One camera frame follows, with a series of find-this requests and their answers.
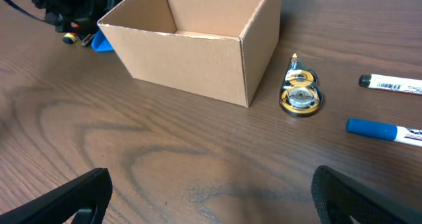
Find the cardboard box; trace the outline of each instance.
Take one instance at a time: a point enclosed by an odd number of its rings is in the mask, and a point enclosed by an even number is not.
[[[137,79],[248,107],[282,0],[124,0],[98,21]]]

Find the whiteboard marker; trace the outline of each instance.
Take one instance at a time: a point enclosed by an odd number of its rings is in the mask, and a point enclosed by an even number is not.
[[[422,80],[370,74],[362,75],[359,78],[359,85],[369,89],[388,90],[422,96]]]
[[[388,125],[364,119],[348,119],[346,131],[354,134],[422,146],[422,130]]]

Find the barcode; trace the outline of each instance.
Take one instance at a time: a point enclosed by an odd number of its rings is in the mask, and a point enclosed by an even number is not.
[[[377,87],[388,88],[388,89],[393,89],[393,90],[399,90],[401,86],[402,86],[401,84],[391,84],[391,83],[382,83],[382,82],[378,82],[377,84]]]

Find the wood grain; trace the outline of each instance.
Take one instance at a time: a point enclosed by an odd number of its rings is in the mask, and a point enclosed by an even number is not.
[[[420,96],[357,85],[368,73],[422,78],[421,9],[284,0],[281,40],[247,109],[134,80],[114,53],[65,45],[0,3],[0,213],[107,167],[104,223],[318,223],[319,165],[422,210],[422,149],[345,132],[348,117],[422,128]],[[293,53],[327,97],[306,119],[278,106]]]

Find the blue object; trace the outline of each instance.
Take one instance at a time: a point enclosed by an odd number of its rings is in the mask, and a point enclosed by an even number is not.
[[[394,141],[397,136],[397,126],[367,121],[364,119],[348,119],[346,131],[354,134]]]
[[[101,30],[98,30],[97,34],[95,34],[91,47],[95,52],[114,51],[113,46],[111,46]]]

